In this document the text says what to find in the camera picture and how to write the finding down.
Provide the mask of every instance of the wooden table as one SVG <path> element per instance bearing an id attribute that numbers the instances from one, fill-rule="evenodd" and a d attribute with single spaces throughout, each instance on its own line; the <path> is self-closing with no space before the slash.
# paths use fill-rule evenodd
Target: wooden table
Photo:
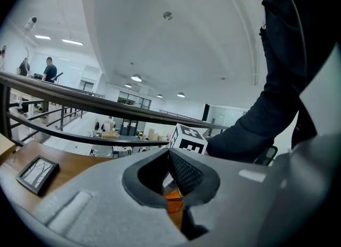
<path id="1" fill-rule="evenodd" d="M 58 163 L 60 167 L 60 170 L 53 177 L 42 197 L 38 197 L 28 191 L 15 179 L 16 175 L 38 155 Z M 114 161 L 114 159 L 89 157 L 69 153 L 31 141 L 13 155 L 9 156 L 0 166 L 0 185 L 9 199 L 32 213 L 34 208 L 40 203 L 44 196 L 48 195 L 48 193 L 65 184 L 67 181 L 71 180 L 87 168 L 105 161 Z M 173 193 L 169 198 L 174 199 L 178 197 L 180 197 L 178 193 Z M 168 206 L 171 207 L 171 204 L 173 204 L 173 202 L 169 201 Z M 176 212 L 174 210 L 170 210 L 168 215 L 174 224 L 180 229 L 182 221 L 182 206 Z"/>

